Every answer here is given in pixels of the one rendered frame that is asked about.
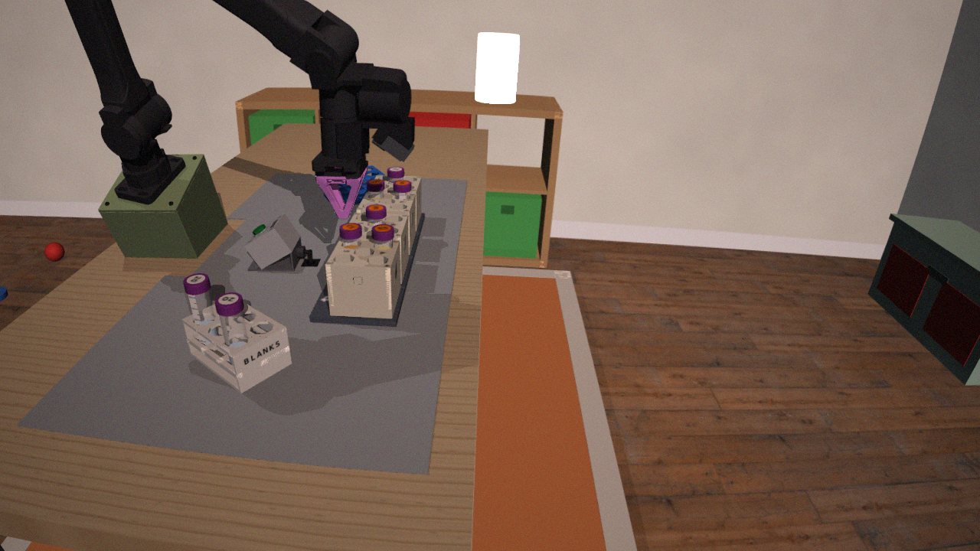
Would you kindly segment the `beige tube rack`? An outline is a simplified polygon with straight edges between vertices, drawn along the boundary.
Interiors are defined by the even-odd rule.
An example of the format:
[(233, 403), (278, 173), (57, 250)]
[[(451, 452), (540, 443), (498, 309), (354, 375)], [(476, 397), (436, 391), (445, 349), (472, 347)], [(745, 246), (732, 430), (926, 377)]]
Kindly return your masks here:
[[(202, 365), (209, 367), (211, 372), (240, 393), (271, 377), (284, 367), (292, 365), (286, 327), (245, 302), (243, 305), (243, 314), (252, 314), (256, 317), (252, 321), (244, 319), (248, 342), (241, 347), (225, 345), (216, 304), (213, 305), (216, 318), (209, 324), (195, 324), (193, 315), (182, 318), (191, 356), (199, 360)], [(257, 327), (258, 324), (270, 324), (273, 329), (266, 333)], [(210, 334), (211, 329), (215, 327), (218, 336)], [(198, 339), (198, 334), (210, 343), (203, 345)], [(234, 361), (233, 366), (230, 365), (227, 354)]]

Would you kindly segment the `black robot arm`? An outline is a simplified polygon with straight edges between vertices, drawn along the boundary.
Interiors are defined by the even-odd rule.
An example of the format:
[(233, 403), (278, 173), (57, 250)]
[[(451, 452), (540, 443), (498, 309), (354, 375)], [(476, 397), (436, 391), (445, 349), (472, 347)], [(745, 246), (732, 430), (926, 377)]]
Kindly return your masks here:
[[(213, 1), (309, 75), (312, 90), (319, 90), (323, 118), (360, 115), (360, 121), (335, 123), (337, 159), (363, 159), (370, 149), (370, 129), (377, 129), (372, 143), (397, 160), (412, 153), (414, 116), (409, 116), (407, 75), (395, 67), (357, 63), (358, 35), (347, 22), (306, 0)], [(116, 195), (151, 204), (185, 168), (181, 157), (165, 156), (156, 140), (172, 128), (172, 110), (153, 81), (141, 78), (134, 67), (112, 0), (64, 2), (100, 88), (102, 139), (122, 161), (125, 179), (116, 186)]]

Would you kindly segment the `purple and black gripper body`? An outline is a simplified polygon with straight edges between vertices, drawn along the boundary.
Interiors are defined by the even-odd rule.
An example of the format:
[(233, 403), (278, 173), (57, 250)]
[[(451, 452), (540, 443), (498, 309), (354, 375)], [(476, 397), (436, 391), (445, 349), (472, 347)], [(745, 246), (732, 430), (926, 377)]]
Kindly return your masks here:
[(360, 116), (347, 119), (321, 118), (322, 152), (312, 160), (312, 170), (316, 177), (359, 178), (363, 175), (368, 166), (365, 155), (363, 159), (337, 159), (335, 123), (356, 121), (360, 121)]

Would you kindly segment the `beige bucket adapter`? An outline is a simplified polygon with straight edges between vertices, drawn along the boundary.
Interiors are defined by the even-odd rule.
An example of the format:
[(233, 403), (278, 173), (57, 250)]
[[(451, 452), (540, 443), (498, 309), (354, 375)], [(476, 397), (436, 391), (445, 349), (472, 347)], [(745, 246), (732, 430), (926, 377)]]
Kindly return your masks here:
[[(358, 222), (358, 220), (360, 220), (360, 222)], [(368, 226), (368, 218), (365, 217), (365, 213), (354, 213), (352, 220), (350, 220), (349, 223), (361, 224), (361, 227), (363, 227), (363, 235), (361, 235), (361, 240), (372, 240), (372, 227)], [(402, 285), (403, 278), (405, 278), (407, 260), (409, 260), (409, 229), (407, 229), (407, 215), (387, 214), (387, 217), (385, 217), (385, 224), (391, 224), (391, 226), (394, 227), (394, 239), (400, 241)]]
[[(377, 175), (375, 179), (383, 179), (385, 184), (385, 189), (383, 193), (394, 193), (394, 185), (389, 184), (387, 175)], [(419, 229), (419, 222), (421, 218), (421, 177), (403, 177), (405, 181), (412, 182), (412, 191), (410, 193), (416, 193), (416, 232)]]
[(383, 198), (381, 199), (370, 199), (367, 192), (363, 201), (358, 205), (357, 213), (365, 213), (367, 206), (380, 203), (387, 208), (387, 213), (390, 215), (407, 215), (407, 220), (409, 220), (410, 255), (412, 253), (414, 235), (416, 235), (416, 193), (410, 193), (410, 199), (397, 200), (394, 197), (394, 193), (383, 193)]
[(401, 292), (399, 240), (387, 250), (374, 248), (374, 240), (354, 249), (339, 240), (325, 269), (330, 316), (393, 318)]

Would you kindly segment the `white button box with label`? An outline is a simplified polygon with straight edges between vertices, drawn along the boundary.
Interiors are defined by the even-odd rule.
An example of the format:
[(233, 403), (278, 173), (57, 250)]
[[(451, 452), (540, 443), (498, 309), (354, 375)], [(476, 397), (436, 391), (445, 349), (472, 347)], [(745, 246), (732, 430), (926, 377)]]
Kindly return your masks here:
[(260, 224), (253, 233), (245, 249), (255, 261), (247, 271), (294, 272), (299, 258), (305, 258), (306, 254), (309, 258), (303, 261), (302, 266), (318, 266), (321, 261), (312, 260), (312, 249), (302, 246), (301, 235), (285, 214), (272, 222)]

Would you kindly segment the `grey flat mat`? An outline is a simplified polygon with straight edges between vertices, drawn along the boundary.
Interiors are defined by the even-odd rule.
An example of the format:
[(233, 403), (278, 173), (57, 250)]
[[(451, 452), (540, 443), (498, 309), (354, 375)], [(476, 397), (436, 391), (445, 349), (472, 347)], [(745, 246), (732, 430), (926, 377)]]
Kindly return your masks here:
[[(314, 174), (280, 174), (227, 217), (245, 220), (193, 273), (287, 329), (292, 365), (245, 392), (191, 356), (187, 276), (165, 275), (17, 423), (191, 452), (428, 474), (468, 179), (421, 178), (426, 213), (396, 327), (309, 322), (339, 219)], [(246, 242), (288, 217), (318, 266), (247, 271)], [(193, 275), (192, 273), (192, 275)]]

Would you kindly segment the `blue tube rack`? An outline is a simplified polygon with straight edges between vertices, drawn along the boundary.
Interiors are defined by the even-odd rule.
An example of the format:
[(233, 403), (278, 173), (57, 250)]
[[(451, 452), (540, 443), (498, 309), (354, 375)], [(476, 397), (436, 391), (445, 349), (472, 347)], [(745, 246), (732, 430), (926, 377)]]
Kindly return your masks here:
[[(368, 166), (368, 170), (371, 170), (371, 171), (365, 172), (365, 177), (364, 177), (364, 181), (363, 182), (367, 182), (371, 178), (372, 179), (375, 179), (377, 177), (377, 175), (385, 175), (385, 174), (383, 174), (383, 172), (379, 171), (374, 166)], [(367, 175), (367, 174), (371, 174), (371, 175)], [(346, 203), (346, 201), (348, 199), (348, 194), (349, 194), (349, 192), (351, 190), (351, 186), (350, 185), (347, 186), (346, 184), (338, 184), (338, 186), (339, 186), (339, 190), (341, 192), (341, 196), (342, 196), (342, 198), (344, 199), (344, 201)], [(361, 191), (361, 189), (363, 189), (363, 191)], [(365, 186), (365, 184), (361, 185), (361, 188), (358, 191), (358, 197), (356, 198), (356, 203), (355, 204), (359, 204), (360, 202), (362, 202), (363, 201), (363, 197), (365, 196), (365, 193), (367, 193), (367, 192), (368, 192), (367, 191), (367, 186)], [(325, 196), (325, 193), (323, 193), (323, 196)], [(325, 198), (328, 199), (326, 196), (325, 196)]]

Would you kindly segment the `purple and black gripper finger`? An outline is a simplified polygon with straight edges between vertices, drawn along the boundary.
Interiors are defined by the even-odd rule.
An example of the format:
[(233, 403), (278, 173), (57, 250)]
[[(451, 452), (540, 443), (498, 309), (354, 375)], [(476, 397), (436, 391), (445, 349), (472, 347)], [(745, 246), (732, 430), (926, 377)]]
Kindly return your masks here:
[[(363, 181), (363, 177), (364, 174), (359, 178), (315, 177), (316, 184), (321, 186), (323, 193), (325, 193), (325, 196), (328, 198), (328, 201), (330, 202), (330, 204), (332, 204), (332, 208), (334, 209), (334, 212), (336, 212), (336, 215), (339, 217), (339, 219), (348, 219), (350, 212), (352, 210), (354, 200), (356, 200), (358, 186), (361, 185), (361, 181)], [(348, 195), (347, 202), (345, 204), (345, 209), (341, 209), (337, 201), (337, 198), (335, 197), (334, 192), (332, 190), (332, 186), (330, 186), (330, 184), (347, 184), (352, 186), (350, 193)]]
[[(364, 170), (364, 177), (365, 177), (365, 172), (367, 172), (367, 170), (368, 170), (368, 166)], [(364, 180), (364, 177), (363, 177), (363, 180)], [(363, 181), (361, 182), (361, 185), (362, 184), (363, 184)], [(360, 190), (361, 185), (358, 188), (358, 190)], [(343, 198), (341, 196), (341, 192), (339, 190), (338, 184), (330, 184), (330, 186), (332, 186), (332, 190), (334, 192), (335, 197), (337, 198), (337, 201), (340, 203), (341, 209), (344, 209), (345, 208), (345, 202), (344, 202), (344, 200), (343, 200)]]

